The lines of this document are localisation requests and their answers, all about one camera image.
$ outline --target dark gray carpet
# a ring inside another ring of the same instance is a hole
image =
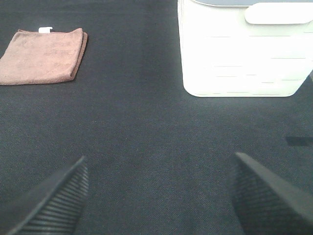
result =
[[[77,235],[242,235],[227,189],[235,151],[313,193],[313,83],[286,98],[197,98],[182,86],[175,0],[5,0],[0,55],[15,31],[82,27],[76,79],[0,87],[0,203],[88,158]]]

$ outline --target brown towel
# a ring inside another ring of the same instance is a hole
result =
[[[19,30],[0,59],[0,85],[73,80],[86,43],[81,28],[69,33]]]

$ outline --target white plastic container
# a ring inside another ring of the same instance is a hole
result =
[[[313,70],[313,1],[178,0],[195,96],[290,96]]]

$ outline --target microfiber cloth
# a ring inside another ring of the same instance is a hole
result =
[[[0,59],[0,85],[73,80],[87,37],[81,28],[51,33],[18,30]]]

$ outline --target ribbed rubber pad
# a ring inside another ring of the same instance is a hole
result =
[[[17,235],[71,235],[80,217],[89,180],[83,162]]]
[[[232,203],[247,235],[312,235],[313,197],[237,155]]]

